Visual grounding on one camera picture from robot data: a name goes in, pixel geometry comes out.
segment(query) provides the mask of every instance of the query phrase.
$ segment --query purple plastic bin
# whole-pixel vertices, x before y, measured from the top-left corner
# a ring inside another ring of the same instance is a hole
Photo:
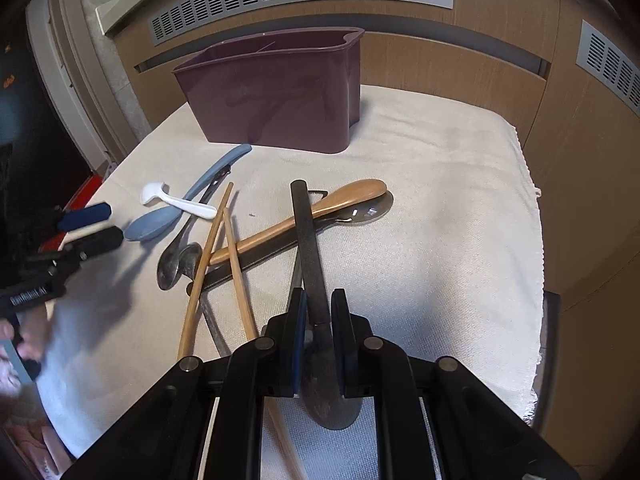
[[[174,68],[209,142],[338,153],[360,119],[355,27],[278,30],[222,41]]]

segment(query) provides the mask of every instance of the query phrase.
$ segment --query wooden chopstick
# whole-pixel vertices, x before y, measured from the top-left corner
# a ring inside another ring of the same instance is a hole
[[[258,327],[255,324],[254,313],[249,305],[249,300],[246,296],[246,290],[244,289],[244,281],[242,280],[242,270],[240,269],[240,262],[238,261],[238,248],[236,247],[236,237],[234,236],[233,226],[231,225],[231,218],[229,217],[229,211],[225,207],[223,212],[225,220],[225,235],[226,244],[229,248],[229,261],[231,262],[231,273],[234,279],[234,288],[236,290],[236,299],[238,300],[238,309],[240,310],[240,317],[242,319],[242,325],[244,326],[244,333],[247,340],[251,341],[256,339],[258,334]],[[308,480],[306,476],[305,466],[300,460],[298,451],[293,445],[289,430],[285,424],[284,417],[280,413],[275,400],[272,397],[264,399],[264,406],[267,408],[267,413],[271,417],[273,427],[276,431],[276,437],[282,450],[285,464],[289,469],[294,480]]]
[[[187,355],[193,354],[193,347],[196,341],[196,329],[198,328],[198,300],[200,299],[200,291],[202,290],[202,282],[204,281],[204,275],[207,272],[209,266],[209,259],[213,251],[213,244],[216,241],[216,236],[220,230],[220,224],[222,223],[223,214],[226,211],[226,204],[229,201],[231,190],[234,183],[230,182],[225,189],[225,193],[220,200],[218,206],[218,212],[213,219],[209,236],[202,249],[202,256],[198,263],[198,269],[193,279],[193,288],[191,289],[191,295],[189,296],[189,303],[187,304],[187,312],[184,314],[184,324],[182,326],[182,334],[180,335],[180,344],[178,345],[178,361]]]

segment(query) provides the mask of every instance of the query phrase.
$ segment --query white spoon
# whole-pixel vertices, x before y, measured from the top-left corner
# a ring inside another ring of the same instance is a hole
[[[218,210],[210,205],[199,204],[197,202],[191,202],[190,200],[183,200],[176,198],[175,196],[167,195],[162,190],[164,182],[149,182],[145,184],[140,192],[140,203],[145,205],[151,202],[155,198],[159,198],[163,202],[177,207],[184,212],[191,213],[205,220],[211,220],[216,215]]]

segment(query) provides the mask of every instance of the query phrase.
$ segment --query table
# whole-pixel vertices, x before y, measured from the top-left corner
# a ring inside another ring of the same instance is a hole
[[[408,354],[457,357],[520,416],[530,416],[542,320],[542,230],[514,128],[460,102],[362,86],[362,118],[351,136],[336,155],[256,146],[236,162],[229,177],[236,236],[291,216],[289,183],[296,178],[328,191],[359,178],[384,180],[395,197],[385,217],[319,236],[328,291],[345,288],[352,312],[367,316],[375,333]],[[181,196],[230,148],[209,144],[185,104],[140,143],[92,202],[110,203],[112,221],[124,228],[148,211],[138,201],[144,184],[162,180]],[[188,280],[163,292],[155,276],[181,225],[86,262],[54,306],[38,387],[76,456],[175,363]],[[190,241],[204,244],[208,230],[207,222],[196,222]],[[288,251],[246,273],[258,327],[284,311],[293,259]],[[232,284],[211,291],[209,300],[235,349],[245,339]],[[204,320],[195,354],[217,357]],[[310,478],[352,478],[350,467],[360,478],[376,478],[372,402],[342,432],[315,426],[296,400],[280,407]],[[331,461],[327,446],[338,450]],[[268,430],[262,472],[286,478]]]

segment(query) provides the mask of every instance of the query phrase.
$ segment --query metal screw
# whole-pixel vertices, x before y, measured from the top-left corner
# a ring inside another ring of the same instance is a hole
[[[183,372],[193,372],[198,366],[200,362],[192,355],[180,359],[180,370]]]
[[[367,337],[364,340],[364,346],[369,350],[380,350],[383,344],[384,344],[384,341],[382,341],[382,339],[380,339],[379,337],[375,337],[375,336]]]
[[[258,350],[268,350],[273,347],[275,342],[270,337],[259,337],[254,344]]]
[[[455,372],[458,369],[458,361],[453,357],[443,357],[438,361],[438,366],[446,372]]]

